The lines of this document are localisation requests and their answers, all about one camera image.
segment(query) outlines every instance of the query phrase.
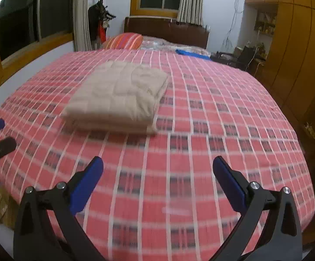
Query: beige quilt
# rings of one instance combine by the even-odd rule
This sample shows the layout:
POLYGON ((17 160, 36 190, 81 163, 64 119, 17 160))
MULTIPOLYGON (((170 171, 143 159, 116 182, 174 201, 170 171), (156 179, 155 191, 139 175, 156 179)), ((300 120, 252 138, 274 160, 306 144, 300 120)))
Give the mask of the beige quilt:
POLYGON ((81 129, 154 134, 154 116, 168 75, 159 69, 109 61, 85 79, 62 112, 81 129))

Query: white curtain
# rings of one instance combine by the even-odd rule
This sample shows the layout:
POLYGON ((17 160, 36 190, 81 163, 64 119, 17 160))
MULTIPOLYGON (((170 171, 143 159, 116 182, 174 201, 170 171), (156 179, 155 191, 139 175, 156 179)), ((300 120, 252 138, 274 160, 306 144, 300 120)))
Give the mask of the white curtain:
POLYGON ((202 25, 203 0, 180 0, 177 21, 202 25))
POLYGON ((73 30, 75 51, 90 51, 87 0, 73 0, 73 30))

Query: wooden headboard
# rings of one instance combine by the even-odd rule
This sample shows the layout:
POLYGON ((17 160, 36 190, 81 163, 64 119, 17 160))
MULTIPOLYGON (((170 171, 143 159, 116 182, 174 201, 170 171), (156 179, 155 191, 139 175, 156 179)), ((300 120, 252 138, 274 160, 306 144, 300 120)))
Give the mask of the wooden headboard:
POLYGON ((202 26, 177 23, 175 20, 164 18, 126 17, 124 31, 204 49, 207 47, 209 36, 209 31, 202 26))

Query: wooden window frame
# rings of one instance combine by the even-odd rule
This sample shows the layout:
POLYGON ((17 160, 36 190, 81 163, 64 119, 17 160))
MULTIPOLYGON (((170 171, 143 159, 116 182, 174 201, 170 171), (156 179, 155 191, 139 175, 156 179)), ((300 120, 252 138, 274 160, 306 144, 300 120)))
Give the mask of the wooden window frame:
POLYGON ((56 33, 29 44, 3 61, 0 58, 0 86, 27 64, 72 40, 72 33, 56 33))
POLYGON ((178 10, 140 8, 140 0, 131 0, 130 15, 148 15, 154 17, 177 18, 178 10))

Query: chair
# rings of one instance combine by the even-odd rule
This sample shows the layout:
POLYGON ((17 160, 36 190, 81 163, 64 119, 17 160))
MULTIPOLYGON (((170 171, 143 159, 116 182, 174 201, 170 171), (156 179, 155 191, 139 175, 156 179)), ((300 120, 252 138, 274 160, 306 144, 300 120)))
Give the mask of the chair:
POLYGON ((254 59, 256 50, 254 48, 244 47, 241 55, 237 58, 234 54, 217 52, 211 56, 213 62, 218 62, 230 67, 246 71, 250 62, 254 59))

